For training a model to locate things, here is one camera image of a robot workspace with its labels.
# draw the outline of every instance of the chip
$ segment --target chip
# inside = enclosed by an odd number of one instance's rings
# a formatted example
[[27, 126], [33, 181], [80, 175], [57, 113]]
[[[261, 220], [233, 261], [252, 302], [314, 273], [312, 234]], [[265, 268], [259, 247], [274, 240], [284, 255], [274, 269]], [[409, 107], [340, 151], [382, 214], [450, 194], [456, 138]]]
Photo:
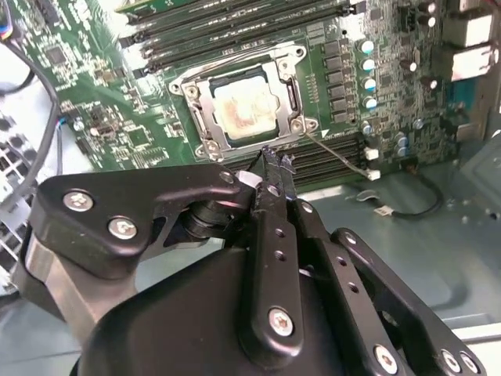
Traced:
[[326, 65], [329, 71], [331, 70], [337, 71], [342, 66], [341, 58], [337, 56], [337, 57], [331, 57], [330, 59], [326, 59]]
[[383, 11], [380, 8], [375, 8], [370, 11], [370, 19], [372, 21], [383, 18]]
[[346, 108], [348, 107], [348, 104], [346, 102], [346, 99], [339, 99], [339, 100], [334, 100], [331, 103], [331, 106], [335, 112], [338, 112], [338, 111], [345, 111]]
[[336, 56], [339, 55], [339, 42], [334, 41], [330, 43], [326, 43], [323, 47], [324, 52], [328, 56]]
[[58, 45], [51, 47], [50, 49], [46, 49], [45, 55], [51, 65], [66, 63], [66, 57], [64, 56], [63, 50]]
[[215, 119], [230, 139], [245, 139], [276, 128], [279, 100], [262, 76], [217, 87], [214, 107]]
[[343, 82], [343, 74], [341, 72], [335, 72], [327, 76], [327, 80], [330, 84], [340, 84]]
[[334, 86], [333, 88], [329, 89], [329, 96], [332, 99], [342, 98], [344, 97], [345, 93], [346, 92], [343, 85]]
[[391, 75], [386, 74], [384, 76], [379, 77], [379, 85], [382, 88], [391, 85]]

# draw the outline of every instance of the cable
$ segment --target cable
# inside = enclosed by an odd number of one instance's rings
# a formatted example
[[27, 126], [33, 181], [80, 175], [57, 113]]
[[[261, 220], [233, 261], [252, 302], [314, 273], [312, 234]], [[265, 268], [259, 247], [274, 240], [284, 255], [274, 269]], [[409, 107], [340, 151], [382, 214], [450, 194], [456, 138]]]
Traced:
[[34, 78], [35, 78], [35, 74], [32, 70], [30, 70], [30, 73], [28, 73], [28, 76], [26, 76], [26, 78], [24, 79], [24, 81], [12, 88], [12, 89], [0, 89], [0, 96], [7, 96], [7, 95], [10, 95], [10, 94], [16, 94], [17, 92], [20, 92], [21, 90], [27, 88], [29, 85], [31, 85], [31, 83], [33, 82]]
[[0, 39], [6, 41], [14, 32], [13, 16], [7, 0], [2, 0], [2, 8], [7, 18], [7, 24], [0, 26]]
[[331, 153], [333, 156], [335, 156], [337, 159], [339, 159], [343, 164], [348, 167], [350, 170], [353, 172], [356, 172], [357, 174], [360, 174], [364, 176], [367, 179], [371, 179], [370, 174], [366, 170], [362, 170], [361, 168], [358, 168], [354, 164], [352, 164], [348, 159], [343, 157], [341, 154], [337, 153], [336, 151], [330, 149], [328, 146], [324, 145], [322, 142], [318, 141], [317, 139], [313, 138], [312, 135], [309, 135], [308, 133], [305, 133], [306, 137], [308, 137], [311, 141], [316, 143], [318, 146], [322, 147], [323, 149], [327, 150], [329, 153]]
[[[382, 216], [389, 215], [389, 216], [392, 216], [392, 217], [395, 217], [398, 219], [405, 219], [405, 220], [409, 220], [409, 221], [418, 221], [418, 220], [421, 220], [421, 219], [428, 217], [431, 214], [434, 214], [443, 206], [443, 204], [445, 202], [444, 194], [442, 193], [440, 188], [438, 188], [438, 186], [434, 182], [429, 180], [429, 178], [427, 178], [426, 176], [420, 174], [417, 171], [416, 166], [409, 166], [406, 169], [406, 171], [410, 175], [416, 177], [421, 182], [421, 184], [423, 184], [426, 188], [428, 188], [431, 192], [433, 192], [433, 194], [435, 195], [435, 202], [428, 209], [426, 209], [422, 212], [420, 211], [418, 213], [402, 213], [400, 211], [393, 210], [393, 208], [386, 205], [379, 197], [376, 197], [376, 196], [367, 197], [364, 201], [372, 202], [373, 205], [376, 207], [376, 209], [374, 209], [374, 211], [377, 214], [382, 215]], [[362, 192], [365, 192], [359, 187], [356, 187], [356, 188], [358, 190], [361, 190]]]
[[65, 124], [65, 119], [60, 119], [57, 122], [57, 175], [63, 174], [63, 130], [61, 129], [61, 125]]
[[37, 64], [28, 59], [23, 54], [22, 50], [16, 48], [16, 46], [14, 46], [9, 41], [3, 43], [12, 53], [14, 53], [14, 55], [19, 57], [34, 72], [34, 74], [38, 77], [41, 84], [47, 91], [47, 94], [49, 95], [50, 101], [52, 103], [49, 112], [49, 119], [47, 120], [47, 125], [45, 126], [45, 131], [41, 138], [40, 146], [38, 147], [37, 156], [33, 160], [30, 170], [26, 174], [21, 184], [17, 186], [14, 191], [5, 198], [4, 201], [0, 202], [0, 210], [10, 211], [14, 206], [16, 206], [17, 201], [30, 193], [31, 185], [36, 182], [37, 175], [43, 167], [45, 160], [47, 159], [47, 155], [49, 154], [50, 146], [52, 144], [52, 139], [54, 138], [54, 132], [56, 131], [58, 124], [57, 118], [59, 115], [59, 100], [57, 98], [57, 93], [54, 89], [54, 86], [52, 86], [48, 78], [43, 74]]

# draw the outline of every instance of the green circuit board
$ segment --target green circuit board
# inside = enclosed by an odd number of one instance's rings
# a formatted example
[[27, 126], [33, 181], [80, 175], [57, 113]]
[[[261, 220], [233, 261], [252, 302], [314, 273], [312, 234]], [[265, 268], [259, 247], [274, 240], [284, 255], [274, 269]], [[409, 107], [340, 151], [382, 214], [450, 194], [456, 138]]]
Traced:
[[[304, 116], [318, 122], [318, 139], [370, 129], [380, 144], [383, 172], [398, 170], [408, 156], [424, 164], [456, 156], [457, 144], [440, 127], [440, 114], [464, 107], [466, 100], [450, 96], [446, 81], [430, 90], [421, 80], [432, 75], [431, 48], [440, 43], [444, 9], [437, 10], [435, 27], [422, 27], [416, 20], [405, 24], [412, 17], [402, 19], [402, 7], [412, 16], [417, 0], [369, 0], [355, 10], [343, 2], [304, 0], [13, 4], [28, 56], [54, 83], [62, 115], [98, 171], [209, 161], [197, 152], [200, 130], [186, 98], [169, 85], [189, 68], [279, 43], [305, 49], [295, 74]], [[373, 42], [373, 51], [362, 51], [366, 41]], [[374, 69], [364, 69], [367, 60]], [[416, 62], [417, 70], [405, 69], [402, 61]], [[364, 86], [368, 79], [375, 90]], [[332, 94], [333, 88], [342, 93]], [[467, 95], [474, 95], [474, 83]], [[279, 147], [309, 143], [299, 136]]]

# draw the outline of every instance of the screw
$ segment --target screw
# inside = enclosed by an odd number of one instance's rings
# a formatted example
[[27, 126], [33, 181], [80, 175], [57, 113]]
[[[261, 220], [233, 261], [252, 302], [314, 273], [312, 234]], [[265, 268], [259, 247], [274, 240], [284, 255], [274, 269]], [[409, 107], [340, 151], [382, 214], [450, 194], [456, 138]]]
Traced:
[[223, 179], [225, 182], [227, 182], [228, 184], [233, 184], [235, 182], [235, 179], [233, 178], [232, 174], [230, 174], [229, 172], [226, 172], [226, 171], [222, 171], [219, 174], [219, 177], [221, 179]]
[[203, 146], [197, 147], [197, 149], [195, 150], [195, 155], [197, 157], [203, 157], [205, 155], [204, 147]]
[[210, 151], [210, 152], [216, 152], [219, 150], [219, 145], [218, 143], [216, 143], [215, 141], [209, 141], [207, 143], [207, 149]]
[[350, 233], [344, 233], [344, 235], [346, 236], [347, 241], [349, 241], [352, 244], [357, 244], [357, 240], [353, 235], [351, 235]]
[[475, 364], [475, 362], [468, 356], [468, 354], [462, 352], [461, 359], [463, 359], [463, 362], [467, 365], [468, 368], [471, 369], [474, 374], [480, 374], [480, 370], [478, 369], [477, 364]]
[[270, 192], [273, 196], [276, 196], [276, 197], [280, 196], [280, 192], [279, 192], [278, 188], [276, 186], [271, 185], [271, 184], [268, 186], [268, 192]]
[[274, 308], [269, 311], [268, 319], [272, 329], [278, 335], [289, 337], [292, 334], [294, 329], [292, 319], [281, 309]]
[[313, 213], [313, 207], [308, 203], [308, 202], [303, 202], [302, 204], [303, 209], [307, 213]]
[[190, 99], [196, 99], [198, 98], [198, 89], [195, 86], [189, 86], [186, 88], [186, 95]]
[[310, 131], [313, 131], [315, 130], [317, 127], [319, 126], [318, 123], [314, 122], [314, 121], [309, 121], [306, 125], [306, 127], [308, 128], [308, 130]]
[[301, 132], [303, 130], [303, 122], [299, 119], [294, 119], [290, 122], [290, 130], [292, 132]]
[[457, 374], [459, 372], [461, 372], [461, 366], [459, 363], [457, 363], [457, 360], [456, 358], [447, 350], [442, 350], [442, 356], [445, 360], [445, 364], [447, 364], [447, 366], [453, 370], [454, 372], [456, 372]]
[[122, 240], [132, 239], [138, 233], [134, 223], [125, 218], [112, 219], [108, 224], [108, 230], [114, 237]]
[[377, 345], [374, 348], [374, 355], [376, 356], [377, 362], [382, 366], [382, 368], [389, 374], [397, 374], [398, 364], [391, 352], [384, 346]]
[[86, 212], [94, 206], [92, 198], [82, 192], [69, 192], [63, 197], [63, 203], [67, 208], [76, 212]]

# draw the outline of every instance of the capacitor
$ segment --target capacitor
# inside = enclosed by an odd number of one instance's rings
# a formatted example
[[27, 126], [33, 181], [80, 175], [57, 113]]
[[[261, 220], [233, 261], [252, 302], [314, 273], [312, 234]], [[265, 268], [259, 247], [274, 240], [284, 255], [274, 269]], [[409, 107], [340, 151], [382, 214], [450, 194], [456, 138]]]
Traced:
[[373, 132], [373, 127], [372, 127], [372, 125], [371, 125], [371, 124], [369, 124], [369, 122], [368, 122], [368, 121], [364, 121], [364, 122], [362, 123], [362, 133], [363, 133], [364, 135], [368, 136], [368, 135], [372, 134], [372, 132]]
[[373, 92], [376, 89], [376, 80], [373, 78], [364, 78], [362, 81], [362, 86], [365, 90]]
[[417, 22], [420, 25], [432, 28], [437, 23], [437, 19], [433, 16], [419, 16]]
[[399, 132], [395, 137], [398, 147], [407, 147], [409, 145], [409, 139], [403, 132]]
[[420, 78], [421, 85], [423, 85], [428, 90], [435, 90], [438, 86], [438, 81], [433, 77], [424, 76]]
[[373, 71], [376, 68], [376, 62], [372, 59], [365, 59], [362, 61], [362, 69], [366, 72]]
[[360, 51], [369, 55], [374, 50], [374, 42], [373, 41], [363, 41], [359, 45]]
[[424, 120], [423, 119], [416, 119], [413, 122], [413, 128], [419, 131], [420, 129], [423, 129], [424, 127]]
[[417, 8], [423, 13], [433, 14], [437, 10], [437, 4], [435, 2], [421, 2]]
[[409, 149], [407, 149], [407, 147], [396, 147], [395, 148], [395, 152], [397, 154], [397, 156], [399, 157], [406, 157], [407, 156], [407, 153], [409, 152]]
[[372, 110], [373, 108], [377, 107], [377, 100], [372, 96], [368, 96], [363, 100], [363, 106], [367, 110]]
[[401, 60], [400, 67], [409, 72], [415, 72], [417, 69], [417, 64], [411, 60]]

